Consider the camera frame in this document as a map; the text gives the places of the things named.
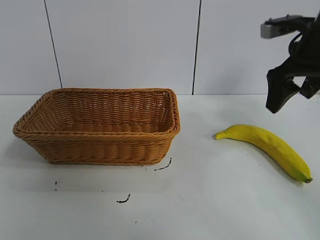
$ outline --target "black mark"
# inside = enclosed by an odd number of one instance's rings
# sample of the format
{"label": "black mark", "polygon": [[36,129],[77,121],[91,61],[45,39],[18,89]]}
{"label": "black mark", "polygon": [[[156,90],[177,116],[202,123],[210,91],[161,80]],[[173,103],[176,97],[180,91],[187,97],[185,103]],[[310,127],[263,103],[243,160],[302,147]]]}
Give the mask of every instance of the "black mark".
{"label": "black mark", "polygon": [[155,171],[162,170],[162,169],[166,169],[167,167],[169,167],[170,164],[171,164],[171,160],[172,160],[172,157],[170,157],[170,161],[169,161],[169,164],[168,164],[167,166],[161,167],[161,168],[159,168],[159,169],[155,169]]}
{"label": "black mark", "polygon": [[129,195],[128,195],[128,197],[127,197],[127,199],[126,199],[126,200],[124,200],[124,201],[116,201],[116,202],[117,202],[117,203],[119,203],[119,204],[126,203],[126,202],[128,202],[128,200],[129,200],[130,196],[131,196],[131,194],[129,194]]}

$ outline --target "robotic arm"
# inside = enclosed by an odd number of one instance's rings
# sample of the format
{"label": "robotic arm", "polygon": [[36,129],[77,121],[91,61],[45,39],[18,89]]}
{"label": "robotic arm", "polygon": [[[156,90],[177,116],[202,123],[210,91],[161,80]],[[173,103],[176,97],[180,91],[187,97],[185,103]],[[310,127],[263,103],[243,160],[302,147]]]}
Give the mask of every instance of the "robotic arm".
{"label": "robotic arm", "polygon": [[[310,99],[320,90],[320,13],[317,18],[300,15],[269,19],[260,26],[261,37],[272,39],[300,33],[289,44],[289,58],[267,73],[266,108],[277,113],[295,94]],[[305,77],[301,87],[294,77]]]}

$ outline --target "banana stem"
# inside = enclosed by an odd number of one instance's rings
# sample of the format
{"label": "banana stem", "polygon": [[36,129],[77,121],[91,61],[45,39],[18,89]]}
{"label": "banana stem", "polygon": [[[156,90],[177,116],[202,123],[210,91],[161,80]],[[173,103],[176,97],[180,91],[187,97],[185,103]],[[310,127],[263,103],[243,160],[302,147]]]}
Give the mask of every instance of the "banana stem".
{"label": "banana stem", "polygon": [[224,132],[224,131],[220,131],[220,132],[217,132],[213,138],[215,140],[219,140],[219,139],[225,139],[227,137],[227,134]]}

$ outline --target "basket rim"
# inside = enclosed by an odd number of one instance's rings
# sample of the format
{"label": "basket rim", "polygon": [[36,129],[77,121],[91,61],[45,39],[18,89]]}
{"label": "basket rim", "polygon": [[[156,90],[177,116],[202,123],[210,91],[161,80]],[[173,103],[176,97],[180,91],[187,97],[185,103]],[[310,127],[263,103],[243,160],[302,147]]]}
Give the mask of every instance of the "basket rim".
{"label": "basket rim", "polygon": [[[156,93],[156,92],[166,92],[169,93],[171,98],[170,110],[172,113],[172,126],[163,132],[88,132],[88,131],[30,131],[23,129],[23,123],[31,118],[33,114],[36,113],[39,106],[45,104],[45,101],[51,97],[53,93],[65,93],[65,92],[103,92],[103,93]],[[148,138],[155,140],[165,140],[172,139],[176,136],[180,131],[180,117],[178,110],[178,100],[177,96],[173,90],[169,88],[128,88],[128,89],[113,89],[113,88],[58,88],[48,91],[43,94],[40,99],[38,99],[34,105],[14,124],[13,126],[13,134],[21,139],[34,139],[34,140],[58,140],[58,139],[72,139],[75,140],[141,140]]]}

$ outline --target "banana tip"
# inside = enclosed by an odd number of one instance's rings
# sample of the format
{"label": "banana tip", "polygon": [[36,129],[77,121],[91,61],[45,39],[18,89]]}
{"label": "banana tip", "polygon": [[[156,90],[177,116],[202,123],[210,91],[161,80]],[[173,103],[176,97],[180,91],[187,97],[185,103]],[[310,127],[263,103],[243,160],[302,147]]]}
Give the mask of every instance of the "banana tip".
{"label": "banana tip", "polygon": [[312,177],[308,178],[307,180],[304,181],[304,183],[308,184],[308,183],[311,183],[311,181],[313,180]]}
{"label": "banana tip", "polygon": [[223,131],[217,132],[215,135],[212,136],[214,140],[224,139],[226,137],[226,133]]}

